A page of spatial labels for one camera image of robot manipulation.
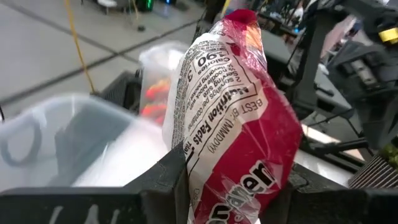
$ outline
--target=concrete floor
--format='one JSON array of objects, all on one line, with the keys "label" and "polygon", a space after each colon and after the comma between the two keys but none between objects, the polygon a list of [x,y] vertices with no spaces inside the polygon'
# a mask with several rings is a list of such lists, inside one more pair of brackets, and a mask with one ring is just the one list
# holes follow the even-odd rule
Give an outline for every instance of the concrete floor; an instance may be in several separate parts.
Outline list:
[{"label": "concrete floor", "polygon": [[[188,12],[155,2],[154,11],[110,12],[70,0],[80,48],[95,87],[101,91],[121,72],[139,68],[140,52],[168,40],[190,44],[203,9],[186,0]],[[7,118],[53,95],[89,92],[63,0],[0,0],[0,105]]]}]

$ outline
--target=plastic bag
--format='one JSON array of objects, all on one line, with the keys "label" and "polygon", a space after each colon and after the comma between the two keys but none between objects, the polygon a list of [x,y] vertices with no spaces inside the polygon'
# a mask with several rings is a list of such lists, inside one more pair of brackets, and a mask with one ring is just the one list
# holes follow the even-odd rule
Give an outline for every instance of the plastic bag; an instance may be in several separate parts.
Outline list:
[{"label": "plastic bag", "polygon": [[170,41],[151,47],[139,56],[142,65],[140,115],[160,126],[164,122],[170,79],[188,46]]},{"label": "plastic bag", "polygon": [[183,141],[195,223],[255,223],[284,186],[302,134],[266,72],[255,13],[197,38],[171,82],[163,136]]}]

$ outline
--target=plastic container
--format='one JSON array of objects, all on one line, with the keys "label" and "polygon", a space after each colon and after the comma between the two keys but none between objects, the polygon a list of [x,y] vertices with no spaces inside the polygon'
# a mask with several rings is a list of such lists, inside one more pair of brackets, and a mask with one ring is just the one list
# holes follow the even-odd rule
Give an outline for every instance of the plastic container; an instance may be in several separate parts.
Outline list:
[{"label": "plastic container", "polygon": [[59,96],[0,124],[0,192],[123,186],[166,153],[150,122],[95,96]]},{"label": "plastic container", "polygon": [[174,74],[174,70],[187,50],[186,44],[171,41],[156,45],[140,54],[139,61],[142,65],[140,112],[142,116],[162,124],[169,94],[170,77],[178,75]]}]

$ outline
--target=snack bag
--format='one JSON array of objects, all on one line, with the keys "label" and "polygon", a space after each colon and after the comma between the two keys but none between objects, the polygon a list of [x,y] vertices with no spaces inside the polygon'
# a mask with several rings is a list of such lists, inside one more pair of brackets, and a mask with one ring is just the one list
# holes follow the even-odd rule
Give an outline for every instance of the snack bag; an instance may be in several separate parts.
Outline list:
[{"label": "snack bag", "polygon": [[194,222],[255,223],[284,186],[302,129],[267,74],[254,12],[234,11],[185,52],[163,137],[183,141]]}]

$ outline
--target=orange object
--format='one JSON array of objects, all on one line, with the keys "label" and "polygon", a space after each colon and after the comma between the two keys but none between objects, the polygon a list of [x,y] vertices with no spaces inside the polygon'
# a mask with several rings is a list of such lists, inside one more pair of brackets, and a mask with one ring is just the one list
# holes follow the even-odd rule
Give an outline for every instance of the orange object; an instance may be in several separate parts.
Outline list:
[{"label": "orange object", "polygon": [[145,97],[154,100],[156,98],[164,96],[167,97],[170,90],[170,80],[163,79],[157,82],[155,85],[149,87],[149,89],[145,92]]},{"label": "orange object", "polygon": [[161,104],[149,104],[141,111],[141,115],[146,118],[157,119],[159,116],[164,116],[166,114],[167,105],[165,103]]}]

